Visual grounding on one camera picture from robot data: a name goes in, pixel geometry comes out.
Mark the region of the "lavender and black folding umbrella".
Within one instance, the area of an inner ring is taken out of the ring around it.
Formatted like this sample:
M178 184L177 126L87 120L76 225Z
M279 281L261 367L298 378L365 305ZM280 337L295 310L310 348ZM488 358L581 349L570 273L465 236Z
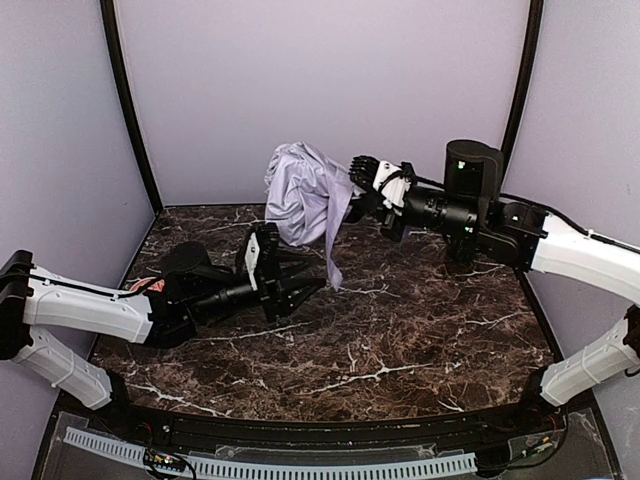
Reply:
M292 247L323 239L328 279L338 290L343 275L332 259L332 249L351 211L350 202L363 190L354 185L343 165L305 142L275 149L265 184L265 220L275 223L281 239Z

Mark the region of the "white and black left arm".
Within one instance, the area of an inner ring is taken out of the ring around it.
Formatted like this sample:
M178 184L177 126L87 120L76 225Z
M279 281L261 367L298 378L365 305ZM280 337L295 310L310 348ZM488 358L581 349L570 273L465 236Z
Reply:
M68 327L157 349L193 339L197 326L261 307L275 322L323 288L304 277L311 259L278 242L250 237L234 268L211 262L195 241L162 258L160 274L134 291L108 289L55 275L16 251L1 268L1 357L21 364L84 407L125 404L123 379L95 366L56 339L49 327Z

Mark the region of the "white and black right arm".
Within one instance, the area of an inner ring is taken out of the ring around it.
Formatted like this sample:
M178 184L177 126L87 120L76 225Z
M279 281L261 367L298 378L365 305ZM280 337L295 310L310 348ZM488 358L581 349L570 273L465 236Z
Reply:
M602 337L529 377L522 408L555 409L619 373L638 373L639 250L502 192L503 164L499 150L467 139L447 143L442 183L418 176L409 162L357 156L349 177L363 195L350 218L374 216L393 241L411 229L433 231L456 260L480 253L521 272L571 278L629 300L624 317Z

